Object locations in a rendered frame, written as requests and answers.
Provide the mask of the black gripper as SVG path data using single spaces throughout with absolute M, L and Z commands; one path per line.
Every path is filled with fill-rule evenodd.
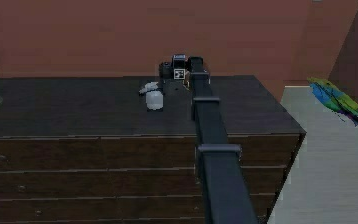
M 159 77 L 161 79 L 172 79 L 173 78 L 173 67 L 171 62 L 162 62 L 159 64 Z M 145 84 L 145 88 L 139 91 L 139 95 L 145 95 L 148 92 L 154 91 L 159 88 L 159 82 L 149 82 Z

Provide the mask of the white mug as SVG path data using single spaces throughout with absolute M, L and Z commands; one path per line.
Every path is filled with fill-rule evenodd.
M 160 91 L 146 93 L 146 105 L 149 110 L 160 110 L 163 108 L 163 94 Z

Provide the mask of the dark brown chest of drawers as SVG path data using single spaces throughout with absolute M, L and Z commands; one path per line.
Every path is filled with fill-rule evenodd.
M 191 94 L 144 84 L 0 79 L 0 224 L 205 224 Z

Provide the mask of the green and blue striped object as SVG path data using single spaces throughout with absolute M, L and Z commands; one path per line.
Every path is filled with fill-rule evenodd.
M 327 79 L 309 77 L 312 94 L 326 108 L 337 115 L 345 115 L 358 127 L 358 103 Z

